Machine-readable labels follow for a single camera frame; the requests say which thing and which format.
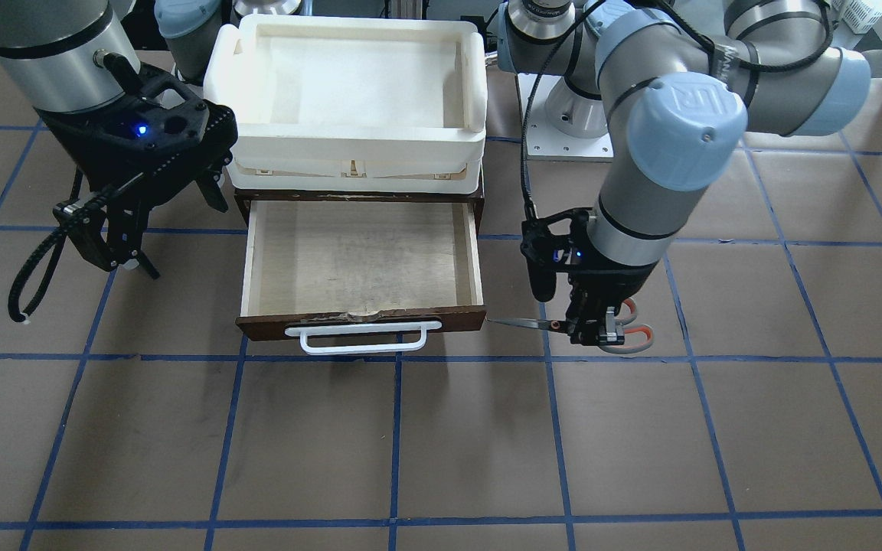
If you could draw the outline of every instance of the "black wire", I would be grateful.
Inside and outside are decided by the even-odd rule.
[[[584,21],[587,20],[588,15],[594,13],[595,10],[598,9],[601,4],[605,3],[606,0],[598,0],[594,3],[590,8],[584,10],[584,13],[578,17],[573,24],[570,25],[569,28],[557,39],[557,42],[554,43],[553,49],[550,49],[550,55],[547,56],[547,59],[544,60],[543,66],[540,67],[540,72],[536,73],[536,78],[533,80],[533,90],[529,92],[529,99],[526,100],[526,111],[524,116],[522,116],[522,140],[521,140],[521,153],[519,153],[519,186],[522,188],[522,207],[524,207],[524,212],[526,213],[526,220],[536,220],[536,205],[533,204],[533,195],[529,189],[529,154],[526,151],[526,130],[529,130],[529,115],[533,109],[533,100],[536,98],[536,88],[540,85],[540,80],[542,80],[543,75],[547,72],[547,69],[550,67],[550,62],[554,59],[554,56],[557,55],[557,52],[560,51],[564,46],[564,42],[567,42],[568,36],[573,34],[574,31],[578,29]]]
[[[808,56],[805,56],[802,59],[794,60],[794,62],[786,63],[784,65],[762,65],[760,63],[750,63],[748,60],[741,60],[741,69],[756,70],[756,72],[760,73],[787,73],[789,70],[798,70],[802,69],[802,67],[812,65],[815,60],[822,57],[822,54],[832,45],[832,27],[829,24],[829,17],[826,11],[829,4],[825,0],[812,1],[818,6],[820,13],[822,13],[822,27],[825,29],[825,38],[822,39],[822,44],[818,46],[818,49],[816,49],[815,52],[808,54]],[[672,6],[669,6],[666,0],[655,0],[655,6],[658,6],[659,10],[665,11],[665,13],[669,15],[669,18],[672,18],[672,21],[675,21],[675,24],[678,24],[683,31],[686,31],[689,38],[692,38],[693,41],[696,41],[697,44],[703,48],[704,52],[707,52],[708,54],[714,52],[714,42],[711,41],[708,36],[701,34],[696,28],[693,28],[693,25],[690,25],[688,21],[682,18],[682,15],[679,15],[673,10]]]
[[[499,15],[499,8],[496,8],[496,9],[492,12],[492,15],[489,15],[489,18],[487,18],[487,20],[485,20],[485,28],[486,28],[486,29],[489,28],[489,25],[490,25],[490,24],[492,24],[492,20],[494,20],[494,18],[496,18],[496,15]]]
[[[73,175],[73,189],[70,189],[70,201],[76,201],[76,199],[80,197],[80,186],[82,183],[83,172],[78,168],[76,174]],[[70,233],[70,230],[78,226],[78,224],[83,223],[83,218],[88,210],[101,209],[107,204],[107,202],[108,197],[105,194],[97,195],[95,198],[87,201],[83,207],[77,209],[77,212],[73,213],[73,216],[71,216],[69,220],[61,223],[56,230],[53,230],[52,233],[39,244],[39,247],[36,247],[35,251],[32,251],[32,254],[29,255],[27,261],[22,264],[20,271],[15,275],[13,285],[11,285],[11,289],[9,289],[7,308],[9,310],[9,317],[13,321],[27,321],[29,316],[31,316],[39,306],[39,303],[42,302],[43,297],[46,296],[46,291],[49,289],[50,282],[53,280],[53,273],[56,272],[57,265],[60,262],[60,255],[62,255],[64,251],[64,242],[67,241],[67,234]],[[47,262],[45,272],[43,272],[43,278],[40,279],[39,286],[36,289],[34,296],[32,296],[32,300],[30,300],[27,306],[20,311],[18,300],[22,296],[22,289],[25,289],[25,285],[27,285],[29,278],[36,270],[36,266],[39,266],[39,262],[42,262],[46,253],[50,252],[50,249],[53,249],[53,254],[50,256],[49,262]]]

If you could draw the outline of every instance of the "white plastic bin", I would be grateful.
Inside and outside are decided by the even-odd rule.
[[[237,188],[479,185],[487,90],[468,22],[248,15],[221,28],[204,81],[236,113]]]

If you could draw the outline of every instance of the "metal bracket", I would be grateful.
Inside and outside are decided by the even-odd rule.
[[[604,135],[599,139],[579,139],[564,135],[554,128],[547,118],[545,109],[547,96],[561,77],[544,74],[540,87],[533,98],[533,109],[529,114],[529,129],[526,129],[526,149],[529,156],[544,161],[592,161],[593,163],[609,163],[615,159],[612,147],[612,136]],[[526,109],[529,92],[533,90],[535,74],[518,74],[519,106]]]

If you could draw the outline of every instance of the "drawer handle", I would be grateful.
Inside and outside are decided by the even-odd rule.
[[[319,325],[311,328],[287,328],[284,334],[297,336],[302,350],[312,356],[339,356],[343,354],[373,354],[377,352],[411,352],[420,350],[427,342],[427,331],[440,329],[441,321],[400,321],[396,324]],[[356,346],[312,346],[309,336],[339,336],[348,334],[393,334],[401,331],[420,331],[414,342],[387,342]]]

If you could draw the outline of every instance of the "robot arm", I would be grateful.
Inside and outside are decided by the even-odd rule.
[[[553,41],[534,38],[532,21],[548,21],[559,41],[559,21],[570,17],[564,4],[570,2],[511,0],[501,65],[529,68],[519,52],[549,51]],[[524,19],[514,9],[528,9],[528,26],[518,24]],[[550,63],[548,73],[579,76],[587,69],[578,67],[591,63],[615,161],[592,208],[528,217],[521,248],[538,300],[554,296],[556,273],[568,273],[567,318],[554,322],[560,332],[575,344],[620,351],[616,313],[724,173],[743,132],[837,132],[867,98],[869,66],[858,53],[820,48],[831,36],[813,0],[736,0],[726,11],[728,36],[713,38],[665,11],[620,0],[597,11],[584,15],[581,43],[568,37],[561,48],[570,62]],[[599,38],[591,62],[585,42],[593,34]],[[560,220],[570,220],[570,234],[550,232]]]
[[[67,236],[107,272],[158,272],[141,249],[151,209],[195,181],[225,212],[218,181],[237,137],[234,112],[139,62],[108,0],[0,0],[0,64],[87,177],[90,193],[59,203],[60,226],[15,279],[9,313],[24,321],[48,285]],[[107,226],[107,235],[102,228]],[[36,264],[56,250],[31,306],[18,296]]]

